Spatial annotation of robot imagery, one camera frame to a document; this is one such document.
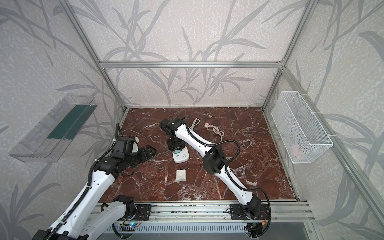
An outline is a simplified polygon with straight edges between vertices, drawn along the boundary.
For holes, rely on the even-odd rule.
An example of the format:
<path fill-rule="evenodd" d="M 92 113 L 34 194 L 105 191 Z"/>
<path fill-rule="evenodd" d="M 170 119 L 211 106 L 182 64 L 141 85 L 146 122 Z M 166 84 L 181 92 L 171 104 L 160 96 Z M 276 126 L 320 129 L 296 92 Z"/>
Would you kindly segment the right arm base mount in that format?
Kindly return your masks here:
<path fill-rule="evenodd" d="M 260 209 L 256 210 L 255 217 L 248 217 L 245 210 L 240 204 L 230 204 L 227 209 L 227 213 L 231 215 L 231 220 L 268 220 L 268 214 L 270 213 L 268 204 L 261 204 Z"/>

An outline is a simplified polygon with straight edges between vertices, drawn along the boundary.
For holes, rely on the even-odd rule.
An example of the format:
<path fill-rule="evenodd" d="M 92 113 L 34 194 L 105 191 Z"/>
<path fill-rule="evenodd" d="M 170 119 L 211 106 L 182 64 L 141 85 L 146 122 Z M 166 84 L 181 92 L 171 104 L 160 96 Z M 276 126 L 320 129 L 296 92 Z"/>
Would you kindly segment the white square power strip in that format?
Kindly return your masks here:
<path fill-rule="evenodd" d="M 184 163 L 189 160 L 189 152 L 188 148 L 184 147 L 180 150 L 175 150 L 172 152 L 173 154 L 173 159 L 176 164 Z"/>

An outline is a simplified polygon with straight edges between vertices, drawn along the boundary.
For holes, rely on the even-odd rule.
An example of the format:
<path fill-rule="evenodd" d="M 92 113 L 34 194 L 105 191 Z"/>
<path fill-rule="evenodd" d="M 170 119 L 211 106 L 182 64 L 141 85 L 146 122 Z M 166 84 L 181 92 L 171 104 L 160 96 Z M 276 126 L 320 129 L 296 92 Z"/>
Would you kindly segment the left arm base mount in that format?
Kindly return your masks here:
<path fill-rule="evenodd" d="M 126 205 L 126 210 L 120 220 L 148 221 L 151 209 L 151 204 Z"/>

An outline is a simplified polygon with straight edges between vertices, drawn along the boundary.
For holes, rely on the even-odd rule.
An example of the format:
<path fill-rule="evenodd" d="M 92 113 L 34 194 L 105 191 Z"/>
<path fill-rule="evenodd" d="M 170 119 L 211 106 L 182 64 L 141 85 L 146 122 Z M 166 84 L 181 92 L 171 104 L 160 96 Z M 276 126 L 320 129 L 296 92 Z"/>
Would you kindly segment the white square plug adapter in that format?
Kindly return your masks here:
<path fill-rule="evenodd" d="M 177 170 L 176 171 L 176 181 L 185 182 L 187 180 L 186 170 Z"/>

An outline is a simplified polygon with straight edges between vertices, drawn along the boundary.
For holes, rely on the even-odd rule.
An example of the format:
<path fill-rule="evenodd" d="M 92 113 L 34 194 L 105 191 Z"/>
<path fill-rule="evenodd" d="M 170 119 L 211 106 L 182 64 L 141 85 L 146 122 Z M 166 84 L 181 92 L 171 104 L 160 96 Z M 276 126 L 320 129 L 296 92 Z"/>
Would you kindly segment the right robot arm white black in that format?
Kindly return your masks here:
<path fill-rule="evenodd" d="M 229 164 L 240 154 L 240 145 L 237 141 L 225 140 L 211 143 L 192 131 L 185 119 L 175 118 L 172 121 L 164 119 L 160 122 L 160 128 L 170 138 L 168 140 L 170 151 L 178 150 L 186 144 L 194 148 L 203 157 L 204 169 L 222 180 L 233 192 L 245 212 L 245 216 L 251 220 L 257 218 L 262 201 L 254 192 L 263 192 L 263 190 L 246 188 L 229 168 Z M 236 154 L 229 161 L 226 159 L 222 148 L 222 145 L 226 143 L 234 143 L 237 147 Z"/>

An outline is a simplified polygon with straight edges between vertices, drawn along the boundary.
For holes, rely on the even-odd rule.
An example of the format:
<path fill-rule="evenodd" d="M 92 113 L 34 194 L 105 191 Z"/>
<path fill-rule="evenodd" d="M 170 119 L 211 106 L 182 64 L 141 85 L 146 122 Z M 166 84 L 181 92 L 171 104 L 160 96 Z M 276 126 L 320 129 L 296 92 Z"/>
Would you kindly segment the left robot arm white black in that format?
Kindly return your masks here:
<path fill-rule="evenodd" d="M 150 145 L 139 147 L 136 137 L 115 137 L 112 146 L 91 166 L 87 184 L 70 206 L 47 230 L 37 231 L 33 239 L 96 240 L 116 221 L 134 218 L 138 213 L 134 199 L 119 195 L 97 217 L 87 221 L 119 175 L 126 168 L 135 168 L 154 158 L 156 152 Z"/>

